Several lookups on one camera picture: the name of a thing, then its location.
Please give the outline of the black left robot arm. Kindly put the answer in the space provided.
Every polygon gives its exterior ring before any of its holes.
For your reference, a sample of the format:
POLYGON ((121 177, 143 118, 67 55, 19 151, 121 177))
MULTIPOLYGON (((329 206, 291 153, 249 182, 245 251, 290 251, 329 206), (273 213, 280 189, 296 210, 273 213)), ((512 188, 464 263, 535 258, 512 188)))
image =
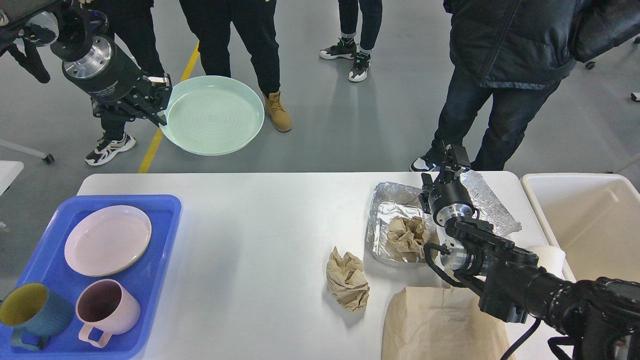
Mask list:
POLYGON ((172 91, 168 74, 148 76, 105 34, 98 12, 73 0, 3 0, 1 34, 48 46, 64 77, 90 96, 93 115, 121 122, 167 125, 172 91))

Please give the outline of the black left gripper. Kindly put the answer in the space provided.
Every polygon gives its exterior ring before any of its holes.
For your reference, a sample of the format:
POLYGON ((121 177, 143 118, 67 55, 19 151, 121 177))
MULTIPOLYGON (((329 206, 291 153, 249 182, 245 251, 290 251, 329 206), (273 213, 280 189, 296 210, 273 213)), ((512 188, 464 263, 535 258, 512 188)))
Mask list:
POLYGON ((167 109, 173 84, 169 73, 146 75, 110 38, 93 36, 88 53, 76 61, 63 61, 67 80, 92 97, 94 117, 103 121, 151 121, 167 125, 167 109), (137 86, 141 97, 128 103, 125 98, 137 86))

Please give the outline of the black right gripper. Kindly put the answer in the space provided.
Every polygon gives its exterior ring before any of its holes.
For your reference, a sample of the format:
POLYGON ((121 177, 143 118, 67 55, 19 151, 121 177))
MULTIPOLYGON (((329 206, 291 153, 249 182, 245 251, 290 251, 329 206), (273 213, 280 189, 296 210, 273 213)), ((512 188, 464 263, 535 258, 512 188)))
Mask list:
POLYGON ((444 227, 450 219, 471 218, 476 208, 462 185, 460 176, 471 170, 466 148, 449 144, 439 164, 439 175, 435 180, 428 173, 421 173, 422 191, 419 201, 425 214, 432 216, 437 226, 444 227))

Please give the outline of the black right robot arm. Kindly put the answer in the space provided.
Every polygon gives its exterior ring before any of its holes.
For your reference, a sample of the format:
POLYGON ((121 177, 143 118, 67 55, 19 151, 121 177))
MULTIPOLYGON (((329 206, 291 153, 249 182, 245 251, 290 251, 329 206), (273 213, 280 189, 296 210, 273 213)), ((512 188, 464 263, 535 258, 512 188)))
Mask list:
POLYGON ((447 145, 439 174, 421 175, 423 211, 453 239, 426 243, 425 262, 446 283, 470 289, 479 309, 504 322, 534 324, 510 346, 507 360, 544 322, 558 332, 548 339, 559 360, 637 360, 639 283, 601 276, 563 280, 538 266, 538 255, 494 234, 480 219, 460 176, 470 170, 466 149, 447 145))

